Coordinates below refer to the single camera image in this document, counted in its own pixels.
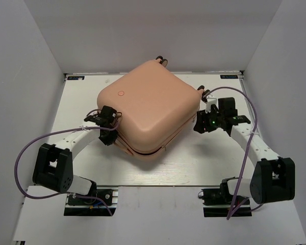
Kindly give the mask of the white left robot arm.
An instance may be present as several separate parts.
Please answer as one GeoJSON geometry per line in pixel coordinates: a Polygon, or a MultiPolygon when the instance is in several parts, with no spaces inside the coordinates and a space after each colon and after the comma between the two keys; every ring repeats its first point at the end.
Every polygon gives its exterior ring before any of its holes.
{"type": "Polygon", "coordinates": [[[97,199],[96,183],[73,173],[75,157],[91,142],[99,139],[111,145],[117,139],[121,112],[103,106],[95,114],[88,114],[83,124],[75,129],[55,132],[68,133],[54,144],[43,144],[38,151],[33,183],[58,193],[75,193],[87,204],[97,199]]]}

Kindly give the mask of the pink suitcase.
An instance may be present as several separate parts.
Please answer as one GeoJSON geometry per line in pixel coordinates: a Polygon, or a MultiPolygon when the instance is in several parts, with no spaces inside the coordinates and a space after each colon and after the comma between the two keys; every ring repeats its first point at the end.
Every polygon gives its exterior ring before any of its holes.
{"type": "Polygon", "coordinates": [[[121,116],[114,145],[142,159],[161,154],[196,117],[204,87],[194,88],[167,68],[162,56],[149,60],[105,87],[97,106],[121,116]]]}

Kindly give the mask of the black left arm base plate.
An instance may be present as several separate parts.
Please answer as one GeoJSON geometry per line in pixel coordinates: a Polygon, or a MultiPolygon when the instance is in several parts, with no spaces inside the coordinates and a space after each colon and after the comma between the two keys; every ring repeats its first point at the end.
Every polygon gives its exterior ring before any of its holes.
{"type": "Polygon", "coordinates": [[[68,194],[65,202],[64,216],[110,217],[117,208],[118,188],[97,187],[96,199],[85,199],[68,194]]]}

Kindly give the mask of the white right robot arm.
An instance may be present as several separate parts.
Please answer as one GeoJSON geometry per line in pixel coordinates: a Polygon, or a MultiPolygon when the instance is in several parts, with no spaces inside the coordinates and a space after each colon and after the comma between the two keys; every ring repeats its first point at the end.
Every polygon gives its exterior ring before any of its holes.
{"type": "Polygon", "coordinates": [[[257,204],[288,201],[295,196],[295,164],[291,158],[282,158],[263,139],[253,134],[253,127],[245,115],[238,115],[235,99],[207,97],[206,108],[196,115],[194,131],[212,132],[218,128],[227,134],[245,151],[254,166],[250,179],[222,180],[220,197],[225,203],[233,203],[238,196],[252,198],[257,204]]]}

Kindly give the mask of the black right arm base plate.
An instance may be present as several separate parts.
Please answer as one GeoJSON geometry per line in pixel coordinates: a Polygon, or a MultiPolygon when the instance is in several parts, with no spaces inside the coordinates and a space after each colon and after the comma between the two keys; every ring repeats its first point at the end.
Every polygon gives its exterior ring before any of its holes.
{"type": "MultiPolygon", "coordinates": [[[[205,188],[202,189],[197,197],[202,200],[203,216],[204,217],[227,217],[230,210],[230,201],[226,201],[220,192],[219,188],[205,188]]],[[[250,217],[252,216],[250,201],[247,200],[232,217],[250,217]]]]}

